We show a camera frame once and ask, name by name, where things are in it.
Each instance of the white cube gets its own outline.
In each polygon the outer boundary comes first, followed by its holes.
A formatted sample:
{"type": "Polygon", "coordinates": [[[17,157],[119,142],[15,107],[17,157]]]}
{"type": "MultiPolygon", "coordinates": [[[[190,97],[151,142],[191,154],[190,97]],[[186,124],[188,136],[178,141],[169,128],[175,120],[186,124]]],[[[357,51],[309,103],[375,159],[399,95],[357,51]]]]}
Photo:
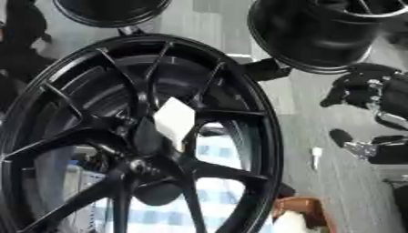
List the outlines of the white cube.
{"type": "Polygon", "coordinates": [[[156,130],[170,139],[175,149],[182,151],[182,141],[195,124],[194,109],[171,97],[153,117],[156,130]]]}

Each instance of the gray carpet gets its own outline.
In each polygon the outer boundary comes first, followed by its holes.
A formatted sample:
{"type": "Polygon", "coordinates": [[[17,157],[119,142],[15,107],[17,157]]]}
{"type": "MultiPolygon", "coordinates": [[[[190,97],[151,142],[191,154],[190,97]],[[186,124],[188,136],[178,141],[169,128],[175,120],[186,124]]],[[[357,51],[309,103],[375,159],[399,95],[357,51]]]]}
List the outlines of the gray carpet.
{"type": "MultiPolygon", "coordinates": [[[[250,37],[246,15],[250,0],[174,0],[159,18],[144,24],[149,32],[197,39],[226,53],[266,57],[250,37]]],[[[59,58],[103,38],[113,29],[95,29],[76,24],[60,15],[49,0],[38,0],[55,42],[43,54],[59,58]]],[[[408,67],[407,52],[379,38],[371,61],[408,67]]],[[[339,233],[402,233],[401,222],[385,173],[394,167],[371,166],[341,151],[328,138],[333,128],[342,128],[361,140],[370,140],[392,130],[376,125],[368,112],[350,106],[328,109],[319,102],[337,76],[317,76],[294,70],[289,78],[261,83],[275,106],[285,139],[284,180],[302,196],[321,198],[339,233]],[[324,148],[318,172],[310,169],[312,147],[324,148]]]]}

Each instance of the blue checkered fabric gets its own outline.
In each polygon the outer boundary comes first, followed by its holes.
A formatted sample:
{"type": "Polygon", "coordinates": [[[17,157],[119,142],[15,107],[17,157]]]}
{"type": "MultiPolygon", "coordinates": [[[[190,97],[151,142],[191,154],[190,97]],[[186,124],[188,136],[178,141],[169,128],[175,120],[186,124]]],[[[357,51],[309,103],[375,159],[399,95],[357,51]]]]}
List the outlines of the blue checkered fabric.
{"type": "MultiPolygon", "coordinates": [[[[228,167],[241,168],[240,159],[230,137],[199,137],[198,159],[228,167]]],[[[244,191],[244,186],[233,180],[202,178],[197,182],[201,209],[208,232],[215,232],[235,209],[244,191]]],[[[106,199],[94,205],[97,232],[113,233],[110,203],[106,199]]],[[[182,195],[161,207],[152,207],[133,198],[129,213],[128,232],[195,232],[186,200],[182,195]]],[[[271,233],[269,218],[261,233],[271,233]]]]}

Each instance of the rim lip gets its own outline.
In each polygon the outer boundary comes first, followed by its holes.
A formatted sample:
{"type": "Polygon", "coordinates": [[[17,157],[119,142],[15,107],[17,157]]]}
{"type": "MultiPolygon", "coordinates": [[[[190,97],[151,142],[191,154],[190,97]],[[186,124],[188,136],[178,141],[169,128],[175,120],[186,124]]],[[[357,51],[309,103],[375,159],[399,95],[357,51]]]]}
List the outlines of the rim lip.
{"type": "MultiPolygon", "coordinates": [[[[173,35],[160,35],[160,34],[152,34],[152,35],[143,35],[143,36],[129,36],[129,37],[115,37],[110,38],[98,43],[95,43],[91,46],[87,46],[83,49],[80,49],[73,54],[57,61],[45,71],[43,71],[26,89],[23,95],[21,95],[14,104],[10,107],[7,115],[5,117],[5,121],[3,124],[3,130],[0,136],[0,151],[2,155],[5,155],[16,148],[16,138],[19,134],[21,134],[21,124],[19,123],[18,119],[22,119],[26,117],[25,111],[28,110],[27,106],[32,105],[35,101],[31,98],[32,95],[38,95],[37,89],[42,83],[46,80],[53,80],[55,81],[56,76],[58,74],[64,73],[67,69],[70,69],[72,66],[75,66],[82,61],[88,60],[92,56],[95,56],[97,52],[93,53],[92,51],[95,48],[105,46],[109,47],[111,43],[115,43],[120,41],[121,43],[131,42],[133,40],[134,43],[140,39],[145,37],[155,37],[157,36],[160,39],[169,39],[169,40],[178,40],[178,42],[182,42],[183,45],[193,46],[204,50],[206,53],[215,56],[215,57],[222,57],[224,61],[227,62],[228,66],[230,67],[230,71],[233,72],[235,77],[243,78],[242,83],[248,84],[248,91],[251,93],[252,97],[256,102],[258,102],[259,106],[263,106],[265,111],[267,111],[268,115],[264,119],[264,125],[267,126],[267,130],[265,130],[265,135],[267,136],[266,139],[263,140],[265,145],[262,148],[262,154],[260,154],[260,159],[264,159],[267,163],[260,163],[260,170],[262,174],[267,174],[270,176],[269,182],[265,185],[264,191],[260,194],[260,199],[256,203],[257,206],[254,208],[253,213],[246,218],[246,226],[242,226],[240,232],[253,232],[259,230],[267,216],[270,214],[270,210],[272,208],[273,200],[278,196],[279,186],[281,184],[282,178],[282,171],[283,171],[283,144],[282,144],[282,135],[281,135],[281,128],[278,122],[278,118],[270,104],[269,99],[263,93],[261,88],[245,73],[243,66],[240,66],[236,61],[232,60],[230,57],[226,56],[224,53],[212,48],[210,46],[204,45],[201,42],[197,42],[194,40],[181,38],[173,35]]],[[[0,182],[1,187],[5,184],[5,181],[12,183],[11,180],[8,180],[5,176],[4,170],[4,163],[0,161],[0,182]]],[[[15,217],[15,210],[10,209],[13,206],[11,202],[7,202],[9,196],[6,192],[9,190],[5,190],[2,188],[0,191],[0,203],[3,204],[0,206],[0,213],[2,214],[2,218],[5,224],[7,225],[7,229],[10,232],[15,232],[19,229],[21,221],[15,217]]]]}
{"type": "Polygon", "coordinates": [[[73,11],[70,11],[64,8],[58,0],[53,0],[56,9],[61,12],[65,17],[81,24],[81,25],[89,25],[94,27],[101,27],[101,28],[116,28],[116,27],[124,27],[130,25],[137,25],[144,23],[150,19],[153,19],[159,16],[171,3],[171,0],[163,0],[156,8],[147,10],[144,14],[136,15],[129,18],[123,18],[118,20],[106,20],[106,21],[99,21],[88,17],[83,17],[81,15],[76,14],[73,11]]]}
{"type": "Polygon", "coordinates": [[[327,7],[324,7],[323,5],[319,5],[316,0],[308,0],[314,7],[318,7],[322,11],[326,11],[329,14],[341,14],[341,15],[347,15],[351,17],[355,17],[356,20],[362,20],[362,19],[369,19],[369,20],[381,20],[381,19],[386,19],[390,17],[395,17],[398,15],[402,15],[404,13],[408,12],[408,5],[403,6],[401,9],[396,10],[394,12],[389,12],[389,13],[381,13],[381,14],[359,14],[359,13],[353,13],[353,12],[348,12],[348,11],[336,11],[327,7]]]}
{"type": "Polygon", "coordinates": [[[369,46],[367,48],[367,51],[360,57],[359,59],[356,59],[355,61],[351,62],[350,64],[346,66],[310,66],[306,65],[304,63],[298,62],[296,60],[293,60],[291,58],[288,58],[287,56],[282,55],[279,53],[276,49],[272,49],[271,46],[268,45],[266,40],[260,35],[258,32],[258,29],[255,25],[254,21],[254,14],[255,14],[255,7],[257,7],[257,4],[260,3],[261,0],[255,1],[252,6],[250,7],[250,12],[248,13],[248,28],[250,30],[250,33],[252,34],[252,37],[254,38],[255,42],[260,46],[262,50],[267,52],[270,56],[273,58],[276,58],[283,64],[286,64],[290,67],[308,72],[308,73],[314,73],[314,74],[319,74],[319,75],[338,75],[338,74],[344,74],[348,71],[348,67],[356,64],[356,63],[361,63],[365,61],[370,53],[372,52],[372,46],[369,46]]]}

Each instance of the robotic hand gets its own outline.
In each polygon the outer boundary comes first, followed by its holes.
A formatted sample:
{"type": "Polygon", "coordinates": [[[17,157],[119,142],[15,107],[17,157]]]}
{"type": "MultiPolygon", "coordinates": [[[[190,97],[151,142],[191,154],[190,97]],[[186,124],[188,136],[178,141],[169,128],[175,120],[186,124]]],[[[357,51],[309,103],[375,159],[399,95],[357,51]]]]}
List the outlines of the robotic hand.
{"type": "MultiPolygon", "coordinates": [[[[351,66],[347,75],[333,83],[321,106],[348,104],[373,112],[378,123],[408,130],[408,75],[401,70],[375,64],[351,66]]],[[[408,164],[408,137],[375,137],[371,142],[353,142],[340,129],[331,132],[340,146],[372,164],[408,164]]]]}

